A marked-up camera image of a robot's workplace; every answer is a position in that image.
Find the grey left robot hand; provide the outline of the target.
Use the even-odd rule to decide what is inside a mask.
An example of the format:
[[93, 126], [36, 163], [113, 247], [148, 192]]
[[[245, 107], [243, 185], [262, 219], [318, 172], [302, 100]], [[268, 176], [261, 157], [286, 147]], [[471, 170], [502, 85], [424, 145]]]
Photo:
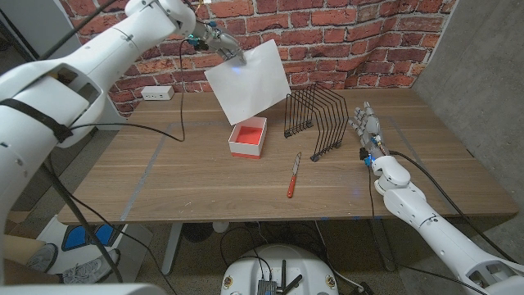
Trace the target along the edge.
[[195, 29], [187, 37], [187, 41], [196, 51], [215, 52], [224, 61], [237, 57], [242, 64], [246, 64], [240, 43], [231, 34], [220, 29], [213, 21], [198, 20]]

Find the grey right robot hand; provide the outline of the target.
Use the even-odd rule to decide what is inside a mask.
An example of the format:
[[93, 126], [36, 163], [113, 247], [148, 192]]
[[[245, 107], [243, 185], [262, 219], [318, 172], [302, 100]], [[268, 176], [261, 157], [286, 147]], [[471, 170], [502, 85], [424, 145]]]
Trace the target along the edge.
[[357, 133], [362, 148], [372, 159], [390, 155], [384, 143], [380, 121], [369, 102], [364, 102], [362, 108], [355, 108], [355, 115], [349, 119], [349, 125]]

